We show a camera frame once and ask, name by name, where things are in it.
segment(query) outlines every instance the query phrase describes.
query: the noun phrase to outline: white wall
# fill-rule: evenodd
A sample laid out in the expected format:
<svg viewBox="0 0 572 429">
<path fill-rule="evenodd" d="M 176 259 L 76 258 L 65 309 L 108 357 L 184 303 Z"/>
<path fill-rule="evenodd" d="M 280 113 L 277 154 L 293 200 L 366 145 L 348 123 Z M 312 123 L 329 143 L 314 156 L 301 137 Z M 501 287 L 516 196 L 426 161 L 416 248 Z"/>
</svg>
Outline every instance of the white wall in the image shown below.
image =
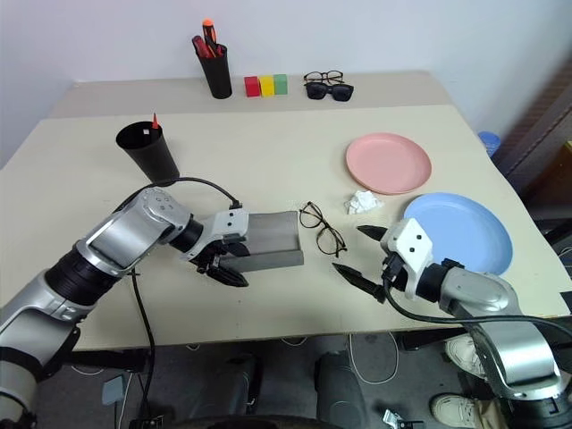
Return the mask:
<svg viewBox="0 0 572 429">
<path fill-rule="evenodd" d="M 572 47 L 570 0 L 2 0 L 4 164 L 74 80 L 201 73 L 203 18 L 231 72 L 432 72 L 505 134 Z"/>
</svg>

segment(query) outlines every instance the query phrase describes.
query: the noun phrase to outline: green block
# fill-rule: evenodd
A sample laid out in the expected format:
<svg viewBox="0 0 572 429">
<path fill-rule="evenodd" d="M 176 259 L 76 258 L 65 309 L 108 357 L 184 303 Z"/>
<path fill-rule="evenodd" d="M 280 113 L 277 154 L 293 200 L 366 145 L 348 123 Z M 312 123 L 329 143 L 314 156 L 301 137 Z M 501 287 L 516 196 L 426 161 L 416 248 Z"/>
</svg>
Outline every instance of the green block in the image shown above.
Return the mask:
<svg viewBox="0 0 572 429">
<path fill-rule="evenodd" d="M 276 96 L 288 94 L 288 77 L 285 74 L 274 74 L 274 94 Z"/>
</svg>

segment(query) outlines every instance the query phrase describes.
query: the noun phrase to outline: black-framed glasses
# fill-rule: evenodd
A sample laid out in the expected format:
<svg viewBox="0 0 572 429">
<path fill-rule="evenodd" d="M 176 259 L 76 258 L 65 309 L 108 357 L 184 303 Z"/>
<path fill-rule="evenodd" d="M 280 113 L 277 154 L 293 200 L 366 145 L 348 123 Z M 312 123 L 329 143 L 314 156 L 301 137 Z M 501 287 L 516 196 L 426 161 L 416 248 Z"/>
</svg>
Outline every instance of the black-framed glasses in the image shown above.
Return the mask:
<svg viewBox="0 0 572 429">
<path fill-rule="evenodd" d="M 312 71 L 304 76 L 304 81 L 307 97 L 313 100 L 321 100 L 326 94 L 332 94 L 336 101 L 348 101 L 354 92 L 354 87 L 343 83 L 343 73 L 337 70 Z"/>
<path fill-rule="evenodd" d="M 304 228 L 322 226 L 315 236 L 315 244 L 322 253 L 340 257 L 340 252 L 348 251 L 341 234 L 326 222 L 322 210 L 312 201 L 308 201 L 305 206 L 299 209 L 299 219 Z"/>
</svg>

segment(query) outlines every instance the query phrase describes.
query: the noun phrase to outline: white shoe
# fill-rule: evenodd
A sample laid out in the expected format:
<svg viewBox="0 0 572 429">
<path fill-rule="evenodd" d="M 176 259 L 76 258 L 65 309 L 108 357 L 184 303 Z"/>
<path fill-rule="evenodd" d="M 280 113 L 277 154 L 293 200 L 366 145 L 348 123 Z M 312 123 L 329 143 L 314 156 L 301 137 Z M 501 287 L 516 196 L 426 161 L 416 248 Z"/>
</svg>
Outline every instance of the white shoe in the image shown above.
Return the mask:
<svg viewBox="0 0 572 429">
<path fill-rule="evenodd" d="M 476 428 L 475 402 L 459 395 L 439 395 L 431 400 L 435 420 L 452 427 Z"/>
<path fill-rule="evenodd" d="M 448 340 L 445 353 L 463 371 L 485 378 L 481 359 L 476 354 L 475 343 L 468 333 Z"/>
</svg>

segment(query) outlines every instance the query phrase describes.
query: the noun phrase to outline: pink plate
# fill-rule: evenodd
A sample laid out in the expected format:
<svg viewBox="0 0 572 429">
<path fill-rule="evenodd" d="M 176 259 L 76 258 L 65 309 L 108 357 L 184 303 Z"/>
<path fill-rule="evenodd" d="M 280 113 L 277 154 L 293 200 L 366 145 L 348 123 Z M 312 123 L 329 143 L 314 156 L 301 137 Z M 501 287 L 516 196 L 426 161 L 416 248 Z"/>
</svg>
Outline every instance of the pink plate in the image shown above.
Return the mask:
<svg viewBox="0 0 572 429">
<path fill-rule="evenodd" d="M 431 175 L 427 153 L 410 139 L 389 132 L 367 134 L 351 142 L 346 163 L 353 178 L 379 194 L 403 194 Z"/>
</svg>

